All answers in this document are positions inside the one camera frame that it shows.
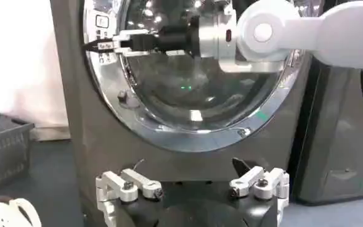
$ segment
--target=white wall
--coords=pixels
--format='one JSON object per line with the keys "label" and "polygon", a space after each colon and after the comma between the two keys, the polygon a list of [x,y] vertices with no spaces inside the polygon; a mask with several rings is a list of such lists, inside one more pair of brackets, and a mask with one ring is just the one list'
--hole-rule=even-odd
{"label": "white wall", "polygon": [[0,1],[0,112],[67,126],[49,0]]}

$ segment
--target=gray appliance panel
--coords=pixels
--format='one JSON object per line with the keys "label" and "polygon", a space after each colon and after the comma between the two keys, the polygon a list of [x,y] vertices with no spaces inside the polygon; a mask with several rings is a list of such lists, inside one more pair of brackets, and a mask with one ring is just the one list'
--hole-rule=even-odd
{"label": "gray appliance panel", "polygon": [[166,151],[148,144],[119,122],[102,102],[88,74],[82,44],[82,1],[52,0],[54,25],[81,192],[95,198],[94,179],[145,159],[139,172],[160,181],[230,180],[231,158],[254,160],[272,168],[287,166],[299,116],[309,57],[289,96],[258,132],[227,148],[200,154]]}
{"label": "gray appliance panel", "polygon": [[361,71],[333,68],[325,76],[327,85],[318,84],[324,96],[315,113],[315,133],[308,135],[312,142],[306,169],[299,176],[298,197],[312,204],[363,196]]}

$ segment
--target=gray floor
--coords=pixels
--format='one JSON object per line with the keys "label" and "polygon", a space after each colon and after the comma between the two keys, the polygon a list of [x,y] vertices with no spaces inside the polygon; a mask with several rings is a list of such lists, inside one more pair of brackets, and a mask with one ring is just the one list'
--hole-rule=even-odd
{"label": "gray floor", "polygon": [[[71,144],[33,145],[30,175],[0,190],[0,195],[29,199],[43,227],[82,227]],[[282,227],[363,227],[363,200],[320,207],[291,204]]]}

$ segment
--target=black mounting base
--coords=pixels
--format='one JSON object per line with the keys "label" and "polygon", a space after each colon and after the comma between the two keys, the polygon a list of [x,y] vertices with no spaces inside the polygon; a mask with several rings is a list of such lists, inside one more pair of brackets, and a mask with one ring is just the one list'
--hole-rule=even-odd
{"label": "black mounting base", "polygon": [[164,198],[117,202],[135,227],[277,227],[277,199],[231,199],[228,182],[162,183]]}

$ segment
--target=control button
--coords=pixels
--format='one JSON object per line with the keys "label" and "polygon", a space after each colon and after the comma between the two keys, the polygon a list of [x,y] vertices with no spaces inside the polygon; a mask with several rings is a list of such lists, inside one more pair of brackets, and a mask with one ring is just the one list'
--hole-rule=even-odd
{"label": "control button", "polygon": [[269,41],[273,35],[273,29],[268,23],[261,23],[255,28],[254,37],[260,43]]}
{"label": "control button", "polygon": [[96,26],[99,28],[108,28],[108,17],[96,15]]}

